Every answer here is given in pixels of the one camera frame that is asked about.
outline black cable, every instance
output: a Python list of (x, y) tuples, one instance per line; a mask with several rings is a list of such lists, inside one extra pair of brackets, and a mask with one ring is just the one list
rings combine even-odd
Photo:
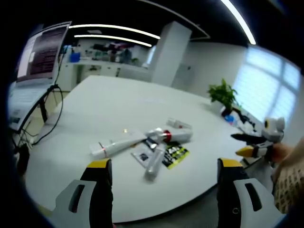
[(17, 144), (16, 144), (16, 142), (15, 142), (13, 136), (11, 137), (11, 140), (13, 141), (13, 144), (14, 144), (14, 146), (15, 146), (15, 149), (18, 148), (18, 146), (17, 146)]
[(43, 135), (40, 139), (38, 139), (38, 141), (34, 142), (32, 145), (38, 144), (43, 138), (45, 138), (45, 137), (47, 137), (49, 134), (51, 134), (51, 132), (52, 132), (52, 131), (54, 130), (54, 128), (57, 126), (57, 123), (58, 123), (58, 121), (59, 121), (59, 119), (60, 119), (60, 117), (61, 117), (62, 110), (63, 110), (63, 94), (62, 94), (62, 91), (61, 91), (60, 87), (59, 87), (58, 85), (56, 85), (56, 86), (57, 86), (57, 88), (59, 89), (60, 94), (61, 94), (61, 109), (60, 109), (60, 113), (59, 113), (58, 119), (57, 119), (55, 125), (53, 126), (53, 128), (52, 128), (48, 133), (46, 133), (45, 135)]
[(57, 77), (55, 79), (55, 84), (57, 83), (57, 80), (59, 78), (59, 73), (60, 73), (60, 69), (61, 69), (61, 65), (62, 65), (62, 61), (63, 61), (63, 58), (65, 56), (65, 54), (67, 53), (67, 51), (64, 51), (63, 54), (62, 54), (62, 58), (60, 60), (60, 63), (58, 62), (58, 73), (57, 73)]
[(34, 135), (32, 135), (32, 134), (30, 134), (27, 130), (25, 130), (25, 129), (22, 129), (24, 132), (26, 132), (29, 136), (32, 136), (32, 137), (36, 137), (38, 134), (34, 134)]
[(64, 56), (65, 56), (66, 52), (67, 52), (67, 50), (63, 52), (63, 54), (62, 54), (62, 58), (61, 58), (61, 60), (60, 60), (60, 61), (59, 61), (59, 58), (58, 58), (58, 72), (57, 72), (57, 76), (56, 76), (56, 79), (55, 79), (54, 84), (56, 84), (56, 83), (57, 83), (57, 80), (58, 80), (58, 78), (59, 78), (59, 73), (60, 73), (60, 69), (61, 69), (62, 61), (63, 61), (63, 58), (64, 58)]
[(25, 140), (28, 143), (28, 147), (31, 148), (30, 145), (29, 145), (29, 140), (28, 140), (27, 134), (25, 134), (25, 130), (24, 129), (22, 129), (22, 130), (23, 130), (23, 134), (25, 135)]
[(18, 147), (19, 147), (20, 142), (22, 141), (22, 138), (21, 138), (20, 134), (18, 134), (18, 135), (19, 135), (19, 142), (18, 142)]

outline desk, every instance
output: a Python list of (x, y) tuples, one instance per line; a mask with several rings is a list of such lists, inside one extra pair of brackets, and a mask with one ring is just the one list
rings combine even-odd
[(54, 85), (24, 86), (13, 89), (9, 96), (9, 127), (14, 133), (21, 133), (30, 115), (40, 105), (41, 115), (44, 122), (47, 121), (47, 111), (44, 98), (56, 88)]
[[(26, 187), (35, 202), (53, 210), (56, 196), (79, 179), (92, 161), (89, 145), (111, 138), (123, 129), (146, 132), (168, 117), (193, 126), (190, 154), (176, 167), (161, 167), (154, 183), (143, 178), (144, 168), (130, 154), (112, 158), (113, 222), (159, 215), (201, 195), (217, 183), (217, 158), (241, 160), (235, 151), (244, 146), (230, 134), (238, 130), (205, 110), (209, 100), (169, 87), (117, 77), (90, 76), (65, 99), (54, 131), (31, 152)], [(60, 104), (40, 136), (55, 123)]]

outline white pillar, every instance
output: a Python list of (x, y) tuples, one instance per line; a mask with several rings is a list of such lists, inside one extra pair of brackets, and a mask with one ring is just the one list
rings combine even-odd
[(163, 28), (149, 67), (153, 83), (172, 85), (191, 33), (190, 29), (176, 21)]

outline white bottle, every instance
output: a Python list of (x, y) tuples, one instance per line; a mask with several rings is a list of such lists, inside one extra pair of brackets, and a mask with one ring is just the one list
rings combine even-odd
[(149, 164), (148, 164), (146, 172), (145, 172), (145, 176), (148, 179), (152, 180), (157, 176), (157, 174), (161, 168), (162, 160), (165, 156), (165, 153), (166, 153), (165, 144), (161, 143), (155, 148), (154, 155), (151, 158), (151, 160), (149, 161)]
[(141, 132), (126, 132), (115, 139), (101, 139), (98, 143), (90, 145), (91, 154), (95, 159), (107, 158), (146, 138), (147, 136)]
[(180, 129), (180, 128), (189, 128), (189, 129), (192, 129), (192, 126), (187, 124), (187, 123), (184, 123), (180, 120), (176, 120), (176, 119), (173, 119), (173, 118), (169, 118), (168, 121), (167, 121), (167, 125), (171, 126), (171, 127), (174, 127), (174, 128), (177, 128), (177, 129)]
[(190, 140), (192, 137), (193, 132), (191, 129), (188, 128), (181, 128), (181, 129), (170, 129), (170, 130), (164, 130), (162, 133), (159, 134), (159, 136), (162, 138), (162, 140), (166, 143), (168, 142), (179, 142), (184, 143)]

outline computer monitor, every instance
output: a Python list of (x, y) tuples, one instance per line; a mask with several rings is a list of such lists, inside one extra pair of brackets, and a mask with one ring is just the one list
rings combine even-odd
[(58, 55), (70, 22), (45, 28), (28, 39), (22, 52), (17, 85), (54, 83)]

